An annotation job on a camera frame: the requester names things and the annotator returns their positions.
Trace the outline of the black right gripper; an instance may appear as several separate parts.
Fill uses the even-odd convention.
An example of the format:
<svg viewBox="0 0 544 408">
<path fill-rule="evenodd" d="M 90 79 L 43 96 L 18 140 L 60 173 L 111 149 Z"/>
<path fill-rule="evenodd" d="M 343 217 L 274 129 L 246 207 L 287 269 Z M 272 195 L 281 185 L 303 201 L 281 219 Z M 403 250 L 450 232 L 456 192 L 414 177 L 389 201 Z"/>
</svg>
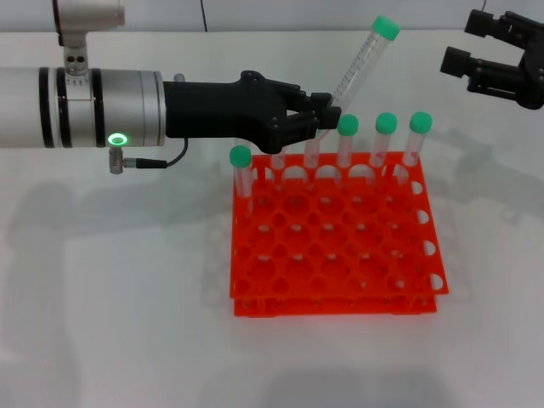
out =
<svg viewBox="0 0 544 408">
<path fill-rule="evenodd" d="M 464 31 L 477 37 L 491 36 L 522 48 L 518 67 L 473 58 L 469 52 L 448 47 L 440 71 L 467 76 L 467 91 L 516 101 L 528 110 L 544 106 L 544 24 L 507 11 L 498 19 L 473 9 Z"/>
</svg>

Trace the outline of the orange test tube rack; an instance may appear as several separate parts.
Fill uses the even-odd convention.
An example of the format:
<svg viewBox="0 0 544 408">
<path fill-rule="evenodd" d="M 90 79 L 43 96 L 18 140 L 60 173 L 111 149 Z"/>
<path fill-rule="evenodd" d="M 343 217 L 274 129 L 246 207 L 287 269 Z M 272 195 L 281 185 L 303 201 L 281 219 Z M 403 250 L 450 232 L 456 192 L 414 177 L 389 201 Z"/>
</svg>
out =
<svg viewBox="0 0 544 408">
<path fill-rule="evenodd" d="M 423 170 L 396 178 L 402 155 L 316 169 L 290 154 L 282 170 L 252 159 L 252 196 L 233 199 L 230 297 L 246 317 L 419 315 L 448 293 Z"/>
</svg>

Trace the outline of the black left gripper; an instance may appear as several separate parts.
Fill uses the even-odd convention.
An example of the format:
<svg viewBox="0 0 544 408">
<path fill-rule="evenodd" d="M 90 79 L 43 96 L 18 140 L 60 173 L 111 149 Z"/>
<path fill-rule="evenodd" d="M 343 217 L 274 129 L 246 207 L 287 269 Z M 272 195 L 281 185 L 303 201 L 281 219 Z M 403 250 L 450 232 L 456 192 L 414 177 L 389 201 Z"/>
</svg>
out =
<svg viewBox="0 0 544 408">
<path fill-rule="evenodd" d="M 256 71 L 243 71 L 231 83 L 165 82 L 163 87 L 170 139 L 243 139 L 265 154 L 336 128 L 342 113 L 327 107 L 329 93 L 306 93 Z"/>
</svg>

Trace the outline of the clear test tube green cap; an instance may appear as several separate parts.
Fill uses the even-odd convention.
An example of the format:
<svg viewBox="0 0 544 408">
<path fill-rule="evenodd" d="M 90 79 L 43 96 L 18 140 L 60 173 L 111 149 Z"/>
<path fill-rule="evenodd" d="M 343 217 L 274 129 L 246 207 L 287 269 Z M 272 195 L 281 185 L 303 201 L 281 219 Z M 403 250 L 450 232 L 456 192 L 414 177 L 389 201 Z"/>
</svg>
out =
<svg viewBox="0 0 544 408">
<path fill-rule="evenodd" d="M 373 139 L 369 165 L 373 171 L 371 184 L 378 187 L 382 179 L 382 170 L 386 167 L 391 156 L 390 144 L 398 127 L 398 118 L 394 113 L 383 112 L 375 121 L 375 135 Z"/>
<path fill-rule="evenodd" d="M 318 138 L 306 142 L 303 154 L 303 166 L 308 172 L 306 190 L 312 191 L 315 188 L 317 168 L 320 159 L 320 141 Z"/>
<path fill-rule="evenodd" d="M 405 144 L 399 173 L 400 184 L 405 184 L 408 181 L 410 170 L 418 163 L 425 137 L 432 126 L 433 118 L 425 111 L 418 111 L 411 116 L 410 132 Z"/>
<path fill-rule="evenodd" d="M 230 150 L 229 159 L 234 168 L 235 194 L 241 201 L 242 213 L 248 216 L 252 212 L 252 153 L 238 144 Z"/>
<path fill-rule="evenodd" d="M 343 74 L 332 95 L 332 105 L 344 113 L 364 81 L 382 57 L 388 45 L 400 33 L 400 25 L 384 15 L 378 15 L 368 37 Z"/>
<path fill-rule="evenodd" d="M 354 151 L 354 137 L 358 133 L 358 130 L 359 120 L 355 115 L 345 114 L 341 116 L 337 125 L 337 168 L 339 169 L 337 183 L 342 190 L 345 189 L 345 179 L 342 169 L 349 169 L 351 166 L 352 154 Z"/>
<path fill-rule="evenodd" d="M 281 177 L 286 166 L 286 148 L 282 148 L 280 153 L 270 156 L 270 168 L 274 174 L 274 187 L 276 191 L 281 191 Z"/>
</svg>

